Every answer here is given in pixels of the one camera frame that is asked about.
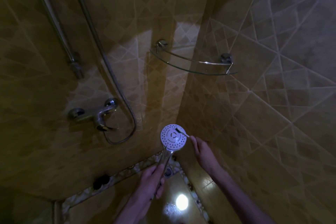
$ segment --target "shower mixer faucet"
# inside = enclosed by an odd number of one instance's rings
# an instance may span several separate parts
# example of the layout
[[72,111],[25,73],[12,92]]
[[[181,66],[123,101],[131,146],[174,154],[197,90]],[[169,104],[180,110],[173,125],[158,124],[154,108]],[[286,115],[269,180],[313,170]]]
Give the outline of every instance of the shower mixer faucet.
[[92,120],[96,129],[99,131],[112,131],[117,128],[108,127],[104,121],[104,116],[116,111],[117,107],[118,100],[116,98],[109,98],[105,101],[104,106],[96,107],[88,111],[82,108],[74,108],[69,111],[68,116],[77,123]]

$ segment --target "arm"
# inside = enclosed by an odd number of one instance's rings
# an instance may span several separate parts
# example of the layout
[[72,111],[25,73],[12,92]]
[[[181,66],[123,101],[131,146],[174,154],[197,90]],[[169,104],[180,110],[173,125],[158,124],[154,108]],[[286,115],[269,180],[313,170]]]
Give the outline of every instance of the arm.
[[[137,188],[117,215],[113,224],[137,224],[139,220],[145,217],[163,170],[164,165],[159,165],[158,167],[153,166],[143,171]],[[163,186],[160,186],[156,197],[160,198],[162,192]]]
[[234,182],[231,176],[218,163],[215,155],[208,146],[198,137],[190,137],[194,145],[196,158],[200,166],[210,175],[227,197],[231,206],[242,223],[275,224],[250,197]]

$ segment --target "bright light spot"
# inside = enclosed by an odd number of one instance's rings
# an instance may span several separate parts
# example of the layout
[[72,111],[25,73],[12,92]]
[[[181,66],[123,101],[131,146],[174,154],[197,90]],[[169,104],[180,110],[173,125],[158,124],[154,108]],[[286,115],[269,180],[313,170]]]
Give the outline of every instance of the bright light spot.
[[176,199],[176,206],[181,211],[187,209],[187,207],[188,207],[187,197],[183,194],[180,194]]

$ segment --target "toothbrush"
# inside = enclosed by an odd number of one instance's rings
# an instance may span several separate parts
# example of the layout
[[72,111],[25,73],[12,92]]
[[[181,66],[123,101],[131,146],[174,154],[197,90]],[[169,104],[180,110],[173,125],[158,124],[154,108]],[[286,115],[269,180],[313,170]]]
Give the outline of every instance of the toothbrush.
[[188,136],[187,134],[185,134],[185,133],[183,133],[182,131],[180,131],[178,128],[175,128],[175,130],[176,130],[177,132],[179,132],[180,134],[184,134],[186,137],[190,137],[190,136]]

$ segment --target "floor drain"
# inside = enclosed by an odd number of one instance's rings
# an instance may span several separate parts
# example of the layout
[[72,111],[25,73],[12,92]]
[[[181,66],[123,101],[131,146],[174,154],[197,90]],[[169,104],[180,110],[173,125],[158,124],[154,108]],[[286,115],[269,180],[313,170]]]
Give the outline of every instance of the floor drain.
[[173,175],[173,170],[170,167],[167,167],[166,172],[164,174],[165,178],[169,178]]

